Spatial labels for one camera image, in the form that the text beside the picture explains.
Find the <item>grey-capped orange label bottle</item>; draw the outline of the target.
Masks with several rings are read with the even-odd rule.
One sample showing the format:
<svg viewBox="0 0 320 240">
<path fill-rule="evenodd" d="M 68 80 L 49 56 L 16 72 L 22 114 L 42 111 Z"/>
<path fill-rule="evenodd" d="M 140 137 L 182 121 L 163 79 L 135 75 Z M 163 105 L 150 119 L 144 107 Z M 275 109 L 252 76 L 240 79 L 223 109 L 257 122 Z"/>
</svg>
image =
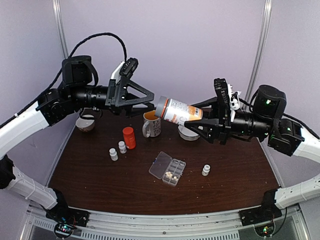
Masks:
<svg viewBox="0 0 320 240">
<path fill-rule="evenodd" d="M 165 121 L 184 126 L 185 122 L 201 120 L 203 118 L 203 110 L 181 101 L 161 96 L 154 115 Z"/>
</svg>

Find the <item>clear plastic pill organizer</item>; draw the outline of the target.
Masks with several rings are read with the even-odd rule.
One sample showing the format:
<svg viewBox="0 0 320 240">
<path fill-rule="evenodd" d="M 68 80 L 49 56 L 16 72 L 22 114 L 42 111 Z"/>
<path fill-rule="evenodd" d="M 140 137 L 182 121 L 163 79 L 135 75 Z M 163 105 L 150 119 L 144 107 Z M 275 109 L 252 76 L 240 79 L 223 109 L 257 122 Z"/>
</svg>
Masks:
<svg viewBox="0 0 320 240">
<path fill-rule="evenodd" d="M 163 183 L 175 187 L 183 175 L 185 167 L 186 163 L 184 161 L 172 158 L 167 153 L 161 151 L 153 161 L 148 172 L 158 180 L 162 180 Z M 172 172 L 178 176 L 178 180 L 166 178 L 166 172 Z"/>
</svg>

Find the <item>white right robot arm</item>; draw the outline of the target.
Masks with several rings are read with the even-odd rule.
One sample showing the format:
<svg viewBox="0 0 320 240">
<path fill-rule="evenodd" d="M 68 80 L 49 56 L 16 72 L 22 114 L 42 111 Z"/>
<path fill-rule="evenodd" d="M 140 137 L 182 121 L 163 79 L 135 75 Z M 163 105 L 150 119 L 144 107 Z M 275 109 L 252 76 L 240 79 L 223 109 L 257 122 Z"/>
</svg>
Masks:
<svg viewBox="0 0 320 240">
<path fill-rule="evenodd" d="M 261 85 L 250 104 L 250 111 L 227 108 L 226 91 L 216 88 L 216 97 L 201 102 L 211 106 L 201 120 L 187 121 L 184 126 L 203 137 L 209 143 L 218 140 L 226 144 L 228 138 L 249 141 L 267 139 L 267 145 L 287 156 L 297 156 L 315 162 L 320 161 L 320 138 L 304 123 L 284 113 L 286 95 L 270 85 Z"/>
</svg>

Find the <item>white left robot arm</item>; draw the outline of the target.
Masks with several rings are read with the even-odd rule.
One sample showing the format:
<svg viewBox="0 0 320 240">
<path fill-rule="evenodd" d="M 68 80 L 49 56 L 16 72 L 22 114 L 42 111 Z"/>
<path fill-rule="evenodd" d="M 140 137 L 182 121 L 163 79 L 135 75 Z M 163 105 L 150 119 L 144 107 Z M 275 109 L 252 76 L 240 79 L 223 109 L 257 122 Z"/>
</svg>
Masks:
<svg viewBox="0 0 320 240">
<path fill-rule="evenodd" d="M 22 173 L 8 152 L 33 134 L 51 127 L 68 115 L 84 109 L 108 110 L 115 115 L 125 111 L 137 116 L 153 108 L 154 94 L 131 80 L 138 67 L 136 58 L 122 61 L 112 72 L 108 86 L 99 77 L 89 55 L 62 61 L 62 83 L 42 93 L 26 110 L 0 128 L 0 187 L 12 190 L 27 200 L 52 211 L 61 222 L 72 218 L 63 194 Z"/>
</svg>

